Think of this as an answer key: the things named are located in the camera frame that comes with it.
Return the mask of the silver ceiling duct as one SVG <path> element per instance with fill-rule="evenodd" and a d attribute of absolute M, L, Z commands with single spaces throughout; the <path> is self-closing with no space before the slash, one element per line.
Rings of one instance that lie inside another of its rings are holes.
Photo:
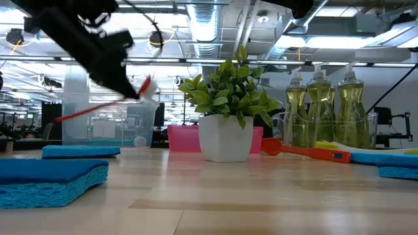
<path fill-rule="evenodd" d="M 215 44 L 219 39 L 219 23 L 221 6 L 219 5 L 187 5 L 189 26 L 198 58 L 217 58 L 220 46 Z"/>

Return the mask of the clear plastic bin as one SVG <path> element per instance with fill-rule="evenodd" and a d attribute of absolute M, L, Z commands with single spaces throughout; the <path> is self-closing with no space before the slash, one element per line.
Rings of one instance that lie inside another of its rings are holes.
<path fill-rule="evenodd" d="M 310 121 L 282 112 L 272 117 L 273 136 L 286 146 L 312 148 L 320 142 L 337 142 L 349 147 L 373 149 L 377 137 L 376 113 L 363 119 L 338 118 L 335 121 Z"/>
<path fill-rule="evenodd" d="M 117 95 L 98 97 L 94 95 L 67 95 L 63 101 L 63 115 L 87 110 L 100 104 L 120 100 Z M 152 140 L 156 101 L 145 99 L 125 100 L 83 116 L 62 122 L 63 144 L 86 145 L 91 139 L 129 140 L 143 136 Z"/>

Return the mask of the gray office chair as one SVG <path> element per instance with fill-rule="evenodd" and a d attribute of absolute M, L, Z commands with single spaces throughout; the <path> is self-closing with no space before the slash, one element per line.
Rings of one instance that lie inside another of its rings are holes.
<path fill-rule="evenodd" d="M 43 132 L 42 132 L 42 139 L 48 140 L 50 137 L 50 132 L 52 130 L 52 127 L 54 126 L 54 123 L 49 123 L 45 126 Z"/>

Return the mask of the pink plastic bin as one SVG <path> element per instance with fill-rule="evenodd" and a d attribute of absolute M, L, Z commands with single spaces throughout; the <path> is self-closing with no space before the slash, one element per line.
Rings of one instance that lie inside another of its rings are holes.
<path fill-rule="evenodd" d="M 169 125 L 167 128 L 169 150 L 173 152 L 201 152 L 198 125 Z M 260 153 L 263 128 L 253 128 L 250 153 Z"/>

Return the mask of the black partition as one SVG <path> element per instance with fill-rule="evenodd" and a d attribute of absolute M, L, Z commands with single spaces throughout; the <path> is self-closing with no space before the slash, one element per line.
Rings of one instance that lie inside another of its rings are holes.
<path fill-rule="evenodd" d="M 62 104 L 60 103 L 42 103 L 41 109 L 41 131 L 45 126 L 53 123 L 56 118 L 62 116 Z M 62 140 L 62 124 L 55 123 L 50 132 L 49 140 Z"/>

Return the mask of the black ceiling device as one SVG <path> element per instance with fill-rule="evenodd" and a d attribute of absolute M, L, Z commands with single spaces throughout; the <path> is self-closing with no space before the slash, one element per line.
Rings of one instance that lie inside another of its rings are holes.
<path fill-rule="evenodd" d="M 154 48 L 160 47 L 162 43 L 164 43 L 163 34 L 159 33 L 158 31 L 153 31 L 148 37 L 148 42 Z"/>
<path fill-rule="evenodd" d="M 24 37 L 22 35 L 22 29 L 12 28 L 6 34 L 6 41 L 13 45 L 21 45 L 24 43 Z"/>

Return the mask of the green plant in white pot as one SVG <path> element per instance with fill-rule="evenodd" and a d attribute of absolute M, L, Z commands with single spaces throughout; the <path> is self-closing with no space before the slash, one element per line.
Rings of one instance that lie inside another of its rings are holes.
<path fill-rule="evenodd" d="M 253 120 L 272 125 L 269 112 L 282 103 L 259 91 L 264 68 L 249 66 L 247 51 L 240 46 L 237 66 L 226 59 L 205 82 L 201 75 L 185 80 L 178 89 L 195 105 L 199 118 L 199 142 L 205 160 L 217 163 L 245 162 L 253 140 Z"/>

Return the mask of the red dish brush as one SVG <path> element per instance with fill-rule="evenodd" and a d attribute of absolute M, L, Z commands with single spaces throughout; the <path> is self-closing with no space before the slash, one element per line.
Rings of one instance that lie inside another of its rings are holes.
<path fill-rule="evenodd" d="M 152 100 L 152 96 L 155 93 L 157 89 L 157 85 L 156 83 L 152 80 L 152 77 L 150 75 L 148 75 L 145 79 L 145 81 L 143 81 L 135 99 L 136 100 L 140 100 L 140 99 L 145 99 L 145 100 Z M 126 98 L 120 99 L 120 100 L 116 100 L 116 101 L 112 101 L 112 102 L 108 102 L 108 103 L 104 103 L 104 104 L 100 104 L 99 106 L 95 106 L 93 108 L 89 108 L 87 110 L 83 110 L 83 111 L 79 111 L 79 112 L 75 112 L 71 115 L 68 116 L 62 116 L 62 117 L 58 117 L 53 121 L 53 124 L 55 123 L 62 123 L 63 121 L 67 121 L 70 119 L 74 119 L 78 116 L 83 116 L 85 114 L 91 113 L 93 111 L 96 111 L 98 109 L 107 107 L 107 106 L 111 106 L 120 102 L 125 101 Z"/>
<path fill-rule="evenodd" d="M 268 155 L 278 155 L 279 153 L 293 153 L 303 155 L 311 159 L 332 161 L 336 163 L 350 163 L 351 154 L 346 151 L 323 148 L 301 148 L 284 146 L 277 138 L 264 138 L 261 141 L 261 151 Z"/>

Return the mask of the blue sponge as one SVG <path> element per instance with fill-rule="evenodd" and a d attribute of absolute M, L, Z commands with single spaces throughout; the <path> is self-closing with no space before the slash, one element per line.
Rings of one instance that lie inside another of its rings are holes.
<path fill-rule="evenodd" d="M 352 152 L 351 163 L 373 166 L 418 167 L 418 155 Z"/>
<path fill-rule="evenodd" d="M 108 177 L 108 161 L 0 159 L 0 209 L 67 206 Z"/>
<path fill-rule="evenodd" d="M 379 176 L 418 181 L 418 158 L 384 158 L 376 163 Z"/>
<path fill-rule="evenodd" d="M 121 153 L 120 148 L 111 146 L 54 146 L 42 148 L 42 159 L 102 159 Z"/>

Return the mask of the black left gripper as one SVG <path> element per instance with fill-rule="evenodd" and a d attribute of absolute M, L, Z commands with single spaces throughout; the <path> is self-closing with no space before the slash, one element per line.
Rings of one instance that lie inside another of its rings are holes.
<path fill-rule="evenodd" d="M 79 62 L 96 84 L 128 99 L 139 98 L 127 78 L 126 66 L 121 65 L 127 49 L 134 45 L 128 30 L 110 35 L 90 33 L 77 14 L 45 9 L 44 32 Z"/>

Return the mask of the black monitor on arm stand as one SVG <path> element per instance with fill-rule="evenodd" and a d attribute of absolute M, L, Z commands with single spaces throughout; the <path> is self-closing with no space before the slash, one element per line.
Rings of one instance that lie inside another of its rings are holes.
<path fill-rule="evenodd" d="M 384 145 L 385 148 L 390 147 L 390 140 L 408 140 L 409 142 L 413 141 L 413 135 L 411 133 L 410 127 L 410 116 L 409 112 L 404 112 L 403 114 L 392 115 L 390 108 L 384 107 L 375 107 L 374 112 L 378 115 L 378 125 L 388 125 L 393 127 L 393 118 L 403 118 L 406 125 L 406 133 L 389 133 L 389 134 L 377 134 L 376 144 Z"/>

